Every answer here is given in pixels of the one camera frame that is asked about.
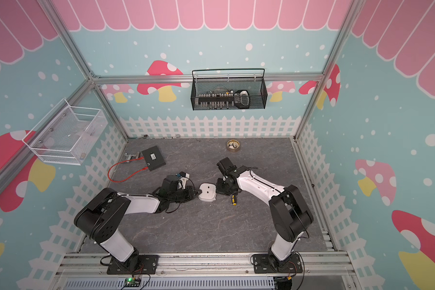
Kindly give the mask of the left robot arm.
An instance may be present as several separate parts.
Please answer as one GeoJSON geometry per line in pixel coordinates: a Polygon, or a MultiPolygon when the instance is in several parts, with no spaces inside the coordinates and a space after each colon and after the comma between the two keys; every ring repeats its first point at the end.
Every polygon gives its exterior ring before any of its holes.
{"type": "Polygon", "coordinates": [[[135,213],[156,214],[170,204],[187,203],[202,191],[187,176],[169,175],[152,193],[130,195],[112,188],[101,190],[74,218],[74,225],[126,267],[137,262],[137,249],[118,227],[124,216],[135,213]]]}

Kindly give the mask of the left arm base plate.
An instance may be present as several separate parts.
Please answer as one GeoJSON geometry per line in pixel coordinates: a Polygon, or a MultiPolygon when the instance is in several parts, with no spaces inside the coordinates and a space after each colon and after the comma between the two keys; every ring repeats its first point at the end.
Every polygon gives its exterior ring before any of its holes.
{"type": "Polygon", "coordinates": [[[159,255],[133,254],[127,261],[120,262],[111,257],[106,274],[108,275],[139,275],[155,274],[159,255]]]}

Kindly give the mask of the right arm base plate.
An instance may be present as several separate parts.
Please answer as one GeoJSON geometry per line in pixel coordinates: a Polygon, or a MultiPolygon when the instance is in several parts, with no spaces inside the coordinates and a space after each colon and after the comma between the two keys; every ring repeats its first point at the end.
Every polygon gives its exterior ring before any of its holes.
{"type": "Polygon", "coordinates": [[[254,254],[250,261],[256,274],[287,273],[293,275],[303,272],[300,255],[296,253],[283,261],[269,254],[254,254]]]}

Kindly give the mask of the white square alarm clock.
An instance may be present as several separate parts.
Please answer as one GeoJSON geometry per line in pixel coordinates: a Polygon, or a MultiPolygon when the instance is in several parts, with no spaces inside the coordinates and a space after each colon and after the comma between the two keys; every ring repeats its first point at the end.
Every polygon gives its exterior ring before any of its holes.
{"type": "Polygon", "coordinates": [[[211,183],[202,183],[199,187],[201,193],[198,198],[206,203],[212,203],[216,200],[216,185],[211,183]]]}

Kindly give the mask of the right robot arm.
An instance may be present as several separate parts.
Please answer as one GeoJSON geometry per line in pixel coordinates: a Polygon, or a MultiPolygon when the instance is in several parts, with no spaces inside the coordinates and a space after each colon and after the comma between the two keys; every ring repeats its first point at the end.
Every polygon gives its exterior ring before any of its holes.
{"type": "Polygon", "coordinates": [[[229,158],[222,159],[217,167],[223,175],[217,180],[217,193],[234,199],[238,193],[248,192],[269,207],[277,232],[269,256],[279,265],[289,261],[297,241],[309,238],[308,228],[314,222],[314,216],[298,187],[276,185],[256,175],[250,167],[237,167],[229,158]]]}

